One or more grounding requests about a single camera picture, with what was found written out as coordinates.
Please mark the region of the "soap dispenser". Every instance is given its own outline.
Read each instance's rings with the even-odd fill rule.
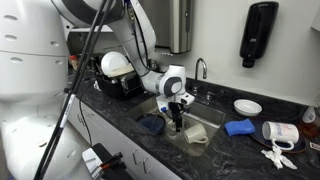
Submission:
[[[250,6],[240,48],[242,66],[252,68],[267,48],[279,3],[259,2]]]

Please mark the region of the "white wall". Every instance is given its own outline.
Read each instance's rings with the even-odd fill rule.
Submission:
[[[185,65],[191,78],[202,57],[208,65],[207,82],[310,104],[320,93],[320,32],[310,28],[320,1],[277,0],[279,11],[266,53],[245,69],[240,43],[249,6],[255,2],[194,0],[191,52],[153,57],[162,65]]]

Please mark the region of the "white robot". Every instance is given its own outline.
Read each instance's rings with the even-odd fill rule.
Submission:
[[[168,109],[168,102],[192,103],[194,97],[185,90],[184,67],[170,66],[161,74],[143,65],[156,38],[139,2],[107,1],[112,4],[106,24],[126,49],[144,88],[160,95],[159,109]],[[125,8],[128,3],[132,9]],[[73,27],[90,27],[100,4],[101,0],[0,0],[0,125],[7,165],[16,179],[33,179],[61,113],[67,86],[67,34]],[[137,20],[142,31],[132,26]],[[138,42],[141,34],[145,37],[147,52],[139,43],[142,61],[134,28]],[[80,170],[83,150],[66,126],[44,178],[90,178]]]

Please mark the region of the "white bowl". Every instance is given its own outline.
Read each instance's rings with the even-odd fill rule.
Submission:
[[[258,103],[246,99],[236,100],[234,108],[239,114],[246,117],[256,116],[262,111],[262,107]]]

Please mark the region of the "blue sponge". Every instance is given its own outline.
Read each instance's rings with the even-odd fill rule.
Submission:
[[[226,127],[229,136],[251,134],[256,131],[249,119],[227,122],[224,126]]]

